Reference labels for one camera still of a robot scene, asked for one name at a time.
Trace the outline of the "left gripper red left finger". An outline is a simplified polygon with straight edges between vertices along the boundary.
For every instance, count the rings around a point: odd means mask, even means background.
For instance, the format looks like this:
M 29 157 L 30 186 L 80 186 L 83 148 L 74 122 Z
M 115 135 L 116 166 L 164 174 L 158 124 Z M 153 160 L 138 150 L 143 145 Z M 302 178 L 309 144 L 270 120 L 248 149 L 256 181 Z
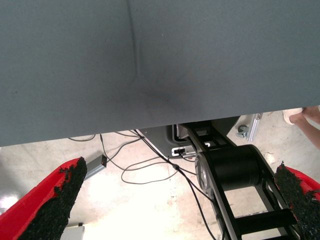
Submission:
M 87 174 L 83 157 L 45 177 L 0 216 L 2 240 L 59 240 Z

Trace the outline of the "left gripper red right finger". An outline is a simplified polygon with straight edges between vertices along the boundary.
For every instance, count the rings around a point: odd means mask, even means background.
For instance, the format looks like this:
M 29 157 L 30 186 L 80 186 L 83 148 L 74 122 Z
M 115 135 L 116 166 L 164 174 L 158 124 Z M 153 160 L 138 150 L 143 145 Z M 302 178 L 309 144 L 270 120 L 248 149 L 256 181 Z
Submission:
M 281 163 L 275 172 L 277 185 L 293 213 L 302 240 L 320 238 L 320 183 L 303 172 Z

